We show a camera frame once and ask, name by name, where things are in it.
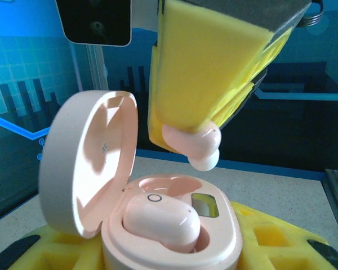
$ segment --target yellow foam pad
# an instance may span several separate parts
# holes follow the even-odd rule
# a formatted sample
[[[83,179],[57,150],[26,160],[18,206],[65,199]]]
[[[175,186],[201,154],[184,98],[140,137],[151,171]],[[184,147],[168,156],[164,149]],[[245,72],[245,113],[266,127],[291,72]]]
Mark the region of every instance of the yellow foam pad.
[[[237,270],[335,270],[307,243],[313,239],[327,244],[322,237],[237,202],[231,204],[243,236]],[[44,226],[29,235],[41,239],[9,270],[105,270],[100,234],[84,240]]]
[[[273,33],[180,0],[159,1],[158,43],[152,50],[148,129],[163,140],[162,124],[197,132],[223,125],[251,92],[251,80],[280,52],[292,29],[267,46]]]

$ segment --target earbud charging case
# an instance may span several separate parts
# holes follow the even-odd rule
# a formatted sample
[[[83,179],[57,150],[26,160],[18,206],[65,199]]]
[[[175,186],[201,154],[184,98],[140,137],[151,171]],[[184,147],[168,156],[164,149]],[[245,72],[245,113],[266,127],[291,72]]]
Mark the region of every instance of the earbud charging case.
[[[101,232],[107,269],[235,269],[242,236],[229,200],[214,185],[178,174],[128,183],[137,143],[137,106],[124,91],[71,96],[52,122],[39,172],[39,198],[55,230],[90,239]],[[201,220],[195,252],[169,250],[127,232],[123,212],[135,195],[166,194]]]

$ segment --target pink earbud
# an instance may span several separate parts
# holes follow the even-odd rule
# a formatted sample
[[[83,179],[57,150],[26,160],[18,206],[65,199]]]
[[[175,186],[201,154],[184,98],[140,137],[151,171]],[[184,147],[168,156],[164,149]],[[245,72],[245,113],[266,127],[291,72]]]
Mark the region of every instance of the pink earbud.
[[[210,121],[197,133],[189,133],[163,125],[164,141],[179,153],[188,157],[197,170],[206,172],[219,161],[220,129]]]
[[[142,193],[128,203],[123,226],[129,233],[190,253],[201,230],[198,213],[185,202],[163,194]]]

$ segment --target case lid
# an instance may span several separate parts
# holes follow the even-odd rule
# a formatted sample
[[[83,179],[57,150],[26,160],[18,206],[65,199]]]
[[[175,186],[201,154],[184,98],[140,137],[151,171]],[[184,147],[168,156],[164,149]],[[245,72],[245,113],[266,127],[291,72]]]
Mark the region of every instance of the case lid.
[[[137,107],[124,91],[84,91],[56,114],[39,170],[39,198],[54,229],[92,238],[119,203],[137,143]]]

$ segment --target camera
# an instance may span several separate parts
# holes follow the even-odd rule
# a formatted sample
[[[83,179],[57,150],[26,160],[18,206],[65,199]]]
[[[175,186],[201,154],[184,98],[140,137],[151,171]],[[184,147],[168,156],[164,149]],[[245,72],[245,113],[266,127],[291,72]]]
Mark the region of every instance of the camera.
[[[56,0],[56,5],[71,42],[126,46],[131,41],[131,0]]]

